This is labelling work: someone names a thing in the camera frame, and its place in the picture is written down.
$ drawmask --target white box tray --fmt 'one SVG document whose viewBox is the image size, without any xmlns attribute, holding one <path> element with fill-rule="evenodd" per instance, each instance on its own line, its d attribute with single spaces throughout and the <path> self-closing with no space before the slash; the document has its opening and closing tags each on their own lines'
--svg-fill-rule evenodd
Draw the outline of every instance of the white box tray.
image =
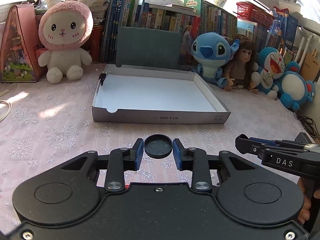
<svg viewBox="0 0 320 240">
<path fill-rule="evenodd" d="M 193 72 L 107 65 L 93 104 L 96 122 L 224 123 L 230 111 Z"/>
</svg>

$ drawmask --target human hand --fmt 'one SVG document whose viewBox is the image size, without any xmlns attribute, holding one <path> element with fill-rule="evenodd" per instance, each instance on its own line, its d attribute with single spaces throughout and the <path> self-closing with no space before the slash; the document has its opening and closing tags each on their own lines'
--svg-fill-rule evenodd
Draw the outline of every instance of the human hand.
<svg viewBox="0 0 320 240">
<path fill-rule="evenodd" d="M 232 87 L 233 86 L 233 81 L 235 79 L 234 78 L 228 78 L 228 87 Z"/>
<path fill-rule="evenodd" d="M 303 194 L 305 194 L 306 188 L 304 186 L 302 178 L 299 178 L 297 184 L 300 187 L 300 189 L 302 190 Z M 320 189 L 317 189 L 314 192 L 313 196 L 315 198 L 317 198 L 317 199 L 320 199 Z M 309 218 L 310 218 L 310 210 L 309 210 L 310 207 L 311 207 L 311 200 L 306 195 L 304 195 L 303 207 L 302 207 L 302 210 L 300 211 L 300 214 L 299 214 L 299 217 L 298 217 L 298 220 L 299 220 L 300 223 L 304 224 L 306 221 L 309 220 Z"/>
</svg>

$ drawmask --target pink bunny plush toy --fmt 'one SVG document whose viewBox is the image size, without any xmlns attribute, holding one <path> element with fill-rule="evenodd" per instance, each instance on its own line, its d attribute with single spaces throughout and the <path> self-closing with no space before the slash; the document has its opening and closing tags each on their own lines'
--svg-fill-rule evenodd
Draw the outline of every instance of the pink bunny plush toy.
<svg viewBox="0 0 320 240">
<path fill-rule="evenodd" d="M 63 75 L 79 80 L 83 75 L 81 65 L 91 64 L 90 54 L 80 46 L 90 37 L 93 19 L 88 6 L 95 1 L 47 0 L 49 9 L 41 18 L 39 38 L 48 50 L 39 56 L 38 63 L 47 65 L 51 84 L 59 83 Z"/>
</svg>

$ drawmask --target doraemon plush toy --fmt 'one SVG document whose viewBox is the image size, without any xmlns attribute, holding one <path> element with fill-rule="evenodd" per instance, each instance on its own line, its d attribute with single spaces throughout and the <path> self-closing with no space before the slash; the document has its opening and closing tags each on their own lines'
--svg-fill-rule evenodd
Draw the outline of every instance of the doraemon plush toy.
<svg viewBox="0 0 320 240">
<path fill-rule="evenodd" d="M 191 41 L 190 34 L 184 34 L 184 40 Z M 222 78 L 222 66 L 233 58 L 239 48 L 239 40 L 229 45 L 227 40 L 217 33 L 204 33 L 198 36 L 191 45 L 190 54 L 199 63 L 196 72 L 204 81 L 217 84 L 223 88 L 228 84 L 228 79 Z"/>
<path fill-rule="evenodd" d="M 283 58 L 278 50 L 272 47 L 264 48 L 257 56 L 257 64 L 251 80 L 256 88 L 266 93 L 272 99 L 277 98 L 279 79 L 285 70 Z"/>
<path fill-rule="evenodd" d="M 298 73 L 300 66 L 296 62 L 286 65 L 286 70 L 279 81 L 279 97 L 282 104 L 293 111 L 298 111 L 307 100 L 312 102 L 315 86 L 311 81 L 304 81 Z"/>
</svg>

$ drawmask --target table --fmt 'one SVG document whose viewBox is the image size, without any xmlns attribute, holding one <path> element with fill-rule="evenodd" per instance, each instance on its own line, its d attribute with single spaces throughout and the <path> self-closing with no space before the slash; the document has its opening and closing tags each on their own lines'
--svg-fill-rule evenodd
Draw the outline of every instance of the table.
<svg viewBox="0 0 320 240">
<path fill-rule="evenodd" d="M 84 67 L 81 80 L 50 84 L 46 78 L 37 83 L 3 83 L 0 92 L 10 93 L 1 99 L 13 102 L 9 116 L 0 123 L 0 230 L 8 233 L 20 222 L 13 209 L 14 189 L 36 176 L 87 150 L 109 154 L 112 149 L 132 147 L 137 138 L 162 133 L 171 139 L 179 138 L 185 147 L 198 147 L 209 154 L 235 149 L 235 138 L 244 133 L 249 137 L 294 140 L 305 131 L 292 112 L 279 100 L 263 93 L 254 95 L 247 90 L 225 92 L 213 86 L 216 94 L 231 110 L 225 124 L 160 125 L 129 123 L 95 123 L 92 120 L 92 101 L 98 84 L 95 69 L 104 65 Z M 0 106 L 0 113 L 5 107 Z M 251 155 L 242 157 L 259 164 Z M 104 184 L 106 171 L 100 171 L 97 185 Z M 296 182 L 297 177 L 277 171 Z M 212 183 L 218 183 L 211 171 Z M 144 155 L 139 171 L 127 171 L 130 182 L 191 182 L 192 173 L 178 172 L 173 155 L 162 160 Z"/>
</svg>

